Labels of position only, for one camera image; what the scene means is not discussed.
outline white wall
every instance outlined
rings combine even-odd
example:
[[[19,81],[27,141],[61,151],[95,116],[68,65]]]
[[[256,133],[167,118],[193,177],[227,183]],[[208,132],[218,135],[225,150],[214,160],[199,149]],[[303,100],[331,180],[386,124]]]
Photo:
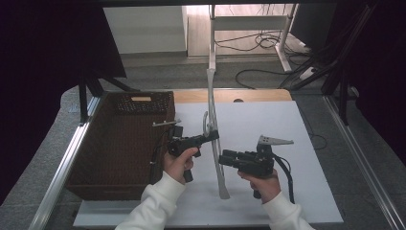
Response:
[[[120,54],[186,51],[186,8],[105,8]]]

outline white board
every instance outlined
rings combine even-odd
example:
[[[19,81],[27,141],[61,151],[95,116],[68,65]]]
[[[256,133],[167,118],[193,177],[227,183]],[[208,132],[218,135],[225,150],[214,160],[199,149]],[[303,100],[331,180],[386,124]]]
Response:
[[[223,150],[255,151],[261,135],[293,140],[293,145],[272,149],[291,165],[295,201],[302,205],[306,220],[310,223],[343,222],[295,102],[217,103],[215,108]],[[184,127],[184,136],[203,133],[206,110],[206,103],[176,105],[176,118],[182,120],[179,126]],[[202,156],[193,158],[194,181],[187,184],[167,227],[267,225],[269,219],[260,200],[253,198],[249,182],[237,175],[237,169],[224,167],[231,198],[219,198],[211,144],[204,144],[200,151]],[[282,191],[289,197],[286,176],[279,165],[275,165]],[[138,203],[83,201],[74,226],[116,226]]]

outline wicker basket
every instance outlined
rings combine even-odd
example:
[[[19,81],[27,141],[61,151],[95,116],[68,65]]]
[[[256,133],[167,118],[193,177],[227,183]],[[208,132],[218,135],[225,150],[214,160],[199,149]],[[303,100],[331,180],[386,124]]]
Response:
[[[157,142],[166,142],[173,121],[172,92],[106,93],[86,131],[66,188],[85,200],[137,200],[150,182],[151,157]],[[154,167],[156,182],[162,176],[158,151]]]

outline black curtain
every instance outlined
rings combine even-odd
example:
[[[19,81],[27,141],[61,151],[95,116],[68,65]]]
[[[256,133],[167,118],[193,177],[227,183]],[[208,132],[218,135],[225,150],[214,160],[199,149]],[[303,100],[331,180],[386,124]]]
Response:
[[[0,39],[3,203],[53,124],[61,95],[80,76],[97,78],[93,70],[114,78],[125,71],[100,7],[1,3]]]
[[[406,2],[379,1],[346,61],[356,104],[406,164]]]

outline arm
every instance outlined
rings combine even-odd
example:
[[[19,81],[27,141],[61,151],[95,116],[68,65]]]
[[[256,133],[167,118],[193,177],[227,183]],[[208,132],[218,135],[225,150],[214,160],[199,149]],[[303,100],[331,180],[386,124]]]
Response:
[[[272,230],[308,230],[313,229],[304,219],[302,207],[292,204],[281,192],[276,170],[266,179],[256,178],[244,172],[238,172],[241,178],[250,181],[251,188],[258,190],[262,207],[270,218]]]
[[[174,180],[166,172],[154,185],[148,185],[138,205],[116,230],[164,229],[168,218],[176,210],[176,201],[185,191],[185,185]]]
[[[138,205],[116,230],[164,229],[176,210],[176,201],[185,191],[183,171],[193,166],[192,156],[197,148],[185,150],[175,158],[165,154],[165,171],[160,181],[147,185]]]

